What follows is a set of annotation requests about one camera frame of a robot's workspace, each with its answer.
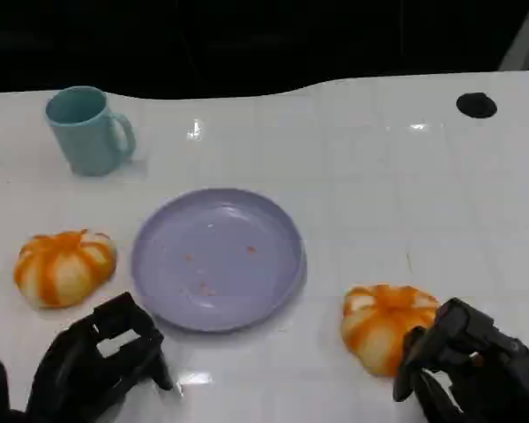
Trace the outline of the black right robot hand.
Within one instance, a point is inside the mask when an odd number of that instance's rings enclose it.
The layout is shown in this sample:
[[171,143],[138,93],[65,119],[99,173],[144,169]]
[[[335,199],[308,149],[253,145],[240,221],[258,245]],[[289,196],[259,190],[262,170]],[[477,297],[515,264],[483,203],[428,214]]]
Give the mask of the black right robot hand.
[[428,422],[529,422],[529,348],[452,298],[405,335],[392,396],[416,396]]

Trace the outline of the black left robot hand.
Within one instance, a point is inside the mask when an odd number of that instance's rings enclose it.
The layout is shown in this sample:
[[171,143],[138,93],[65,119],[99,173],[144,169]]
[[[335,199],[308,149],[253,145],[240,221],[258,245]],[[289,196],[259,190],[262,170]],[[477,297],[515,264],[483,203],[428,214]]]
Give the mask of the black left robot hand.
[[94,422],[135,385],[174,388],[153,319],[122,293],[76,321],[38,366],[26,407],[34,422]]

